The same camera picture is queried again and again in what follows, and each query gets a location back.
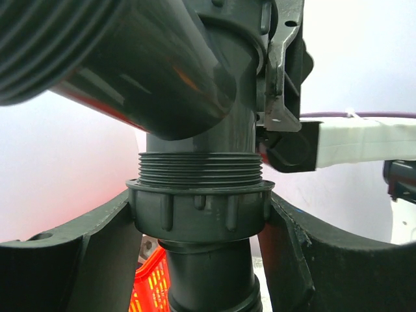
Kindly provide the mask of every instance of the orange basket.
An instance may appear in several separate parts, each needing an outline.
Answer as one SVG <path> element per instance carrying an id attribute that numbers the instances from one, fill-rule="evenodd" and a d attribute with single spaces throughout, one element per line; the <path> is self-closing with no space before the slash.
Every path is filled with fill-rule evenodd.
<path id="1" fill-rule="evenodd" d="M 169 312 L 166 252 L 160 246 L 136 270 L 129 312 Z"/>

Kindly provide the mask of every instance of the black plastic part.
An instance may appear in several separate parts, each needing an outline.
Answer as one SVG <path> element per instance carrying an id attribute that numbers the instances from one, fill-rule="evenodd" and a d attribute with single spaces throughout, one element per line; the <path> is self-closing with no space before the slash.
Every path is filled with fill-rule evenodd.
<path id="1" fill-rule="evenodd" d="M 315 171 L 320 122 L 302 122 L 299 132 L 271 132 L 257 128 L 257 151 L 279 172 Z"/>
<path id="2" fill-rule="evenodd" d="M 274 184 L 254 153 L 144 153 L 127 182 L 139 231 L 176 242 L 216 243 L 259 233 Z"/>
<path id="3" fill-rule="evenodd" d="M 165 140 L 231 110 L 235 78 L 182 1 L 49 2 L 0 3 L 0 105 L 50 88 Z"/>
<path id="4" fill-rule="evenodd" d="M 128 311 L 142 234 L 126 199 L 0 244 L 0 311 Z"/>
<path id="5" fill-rule="evenodd" d="M 272 197 L 259 234 L 273 311 L 416 311 L 416 244 L 366 239 Z"/>
<path id="6" fill-rule="evenodd" d="M 383 176 L 393 200 L 416 203 L 416 161 L 385 161 Z"/>
<path id="7" fill-rule="evenodd" d="M 248 239 L 220 245 L 161 243 L 167 251 L 172 312 L 261 312 Z"/>

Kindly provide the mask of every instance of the white wall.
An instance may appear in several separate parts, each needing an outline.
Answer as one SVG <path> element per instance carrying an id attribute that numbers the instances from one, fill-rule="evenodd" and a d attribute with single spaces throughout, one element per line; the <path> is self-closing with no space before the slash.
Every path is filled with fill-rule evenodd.
<path id="1" fill-rule="evenodd" d="M 0 242 L 107 202 L 137 176 L 133 128 L 47 92 L 0 107 Z"/>
<path id="2" fill-rule="evenodd" d="M 304 112 L 414 111 L 416 1 L 306 0 Z"/>

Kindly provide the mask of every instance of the white background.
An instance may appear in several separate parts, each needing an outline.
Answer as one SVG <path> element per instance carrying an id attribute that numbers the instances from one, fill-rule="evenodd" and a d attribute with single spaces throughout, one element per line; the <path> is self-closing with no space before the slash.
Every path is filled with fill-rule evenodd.
<path id="1" fill-rule="evenodd" d="M 305 7 L 304 37 L 315 69 L 303 86 L 304 112 L 416 110 L 415 1 L 306 0 Z M 0 108 L 0 146 L 0 241 L 65 223 L 137 176 L 132 128 L 51 93 Z M 294 175 L 265 168 L 264 176 L 311 214 L 390 241 L 382 163 Z"/>

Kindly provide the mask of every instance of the black plastic bracket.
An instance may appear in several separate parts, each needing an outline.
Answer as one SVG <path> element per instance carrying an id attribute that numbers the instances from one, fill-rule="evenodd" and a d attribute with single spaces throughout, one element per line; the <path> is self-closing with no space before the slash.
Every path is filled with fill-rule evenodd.
<path id="1" fill-rule="evenodd" d="M 128 311 L 141 240 L 124 192 L 28 241 L 4 242 L 0 310 Z"/>
<path id="2" fill-rule="evenodd" d="M 302 122 L 299 132 L 272 132 L 257 128 L 257 151 L 283 173 L 315 171 L 320 122 Z"/>
<path id="3" fill-rule="evenodd" d="M 273 311 L 416 311 L 416 243 L 331 226 L 272 195 L 259 242 Z"/>
<path id="4" fill-rule="evenodd" d="M 393 200 L 416 203 L 416 161 L 385 161 L 383 176 Z"/>

